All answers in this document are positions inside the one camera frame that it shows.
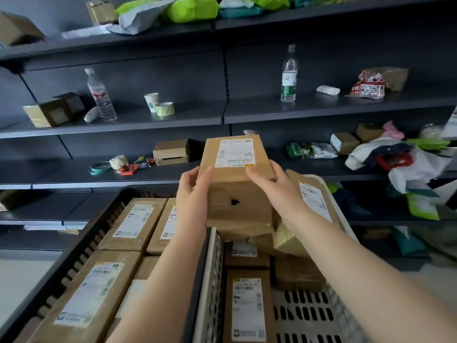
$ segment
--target white plastic crate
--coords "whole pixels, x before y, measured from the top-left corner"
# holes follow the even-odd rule
[[[338,207],[324,181],[315,175],[326,188],[330,200],[346,233],[357,241],[345,216]],[[223,301],[222,279],[224,242],[216,228],[211,230],[202,291],[198,304],[193,343],[216,343],[222,340]],[[367,343],[360,326],[346,309],[329,284],[319,293],[309,291],[272,291],[277,320],[278,343]]]

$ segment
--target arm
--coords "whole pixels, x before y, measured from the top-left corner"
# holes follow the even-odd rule
[[[176,234],[149,276],[142,296],[107,343],[180,341],[205,241],[207,193],[213,170],[209,168],[192,189],[197,174],[198,167],[183,173],[176,196]]]
[[[455,342],[457,318],[433,295],[314,213],[281,167],[277,182],[246,173],[269,197],[319,270],[374,342]]]

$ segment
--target hand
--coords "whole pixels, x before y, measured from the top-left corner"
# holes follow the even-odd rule
[[[176,195],[177,231],[195,231],[195,229],[205,231],[208,215],[208,187],[213,178],[214,168],[208,167],[197,180],[199,169],[198,166],[184,172],[179,180]]]
[[[281,166],[270,160],[271,167],[276,175],[276,182],[272,182],[261,175],[254,166],[246,167],[246,174],[268,196],[273,207],[282,217],[283,222],[291,230],[294,229],[294,218],[297,213],[307,209],[303,199],[293,187]]]

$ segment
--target red and white package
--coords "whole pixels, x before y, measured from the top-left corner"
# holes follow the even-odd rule
[[[362,70],[358,77],[359,81],[346,95],[350,97],[364,97],[367,99],[382,99],[386,92],[386,81],[378,72]]]

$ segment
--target black plastic crate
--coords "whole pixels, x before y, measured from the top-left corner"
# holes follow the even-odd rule
[[[12,343],[29,321],[36,318],[42,320],[46,316],[132,198],[176,197],[177,189],[178,184],[167,184],[127,187],[119,191],[116,198],[80,231],[77,241],[61,254],[3,324],[0,328],[0,343]],[[209,232],[210,229],[207,229],[206,240],[198,261],[182,342],[192,341],[208,251]]]

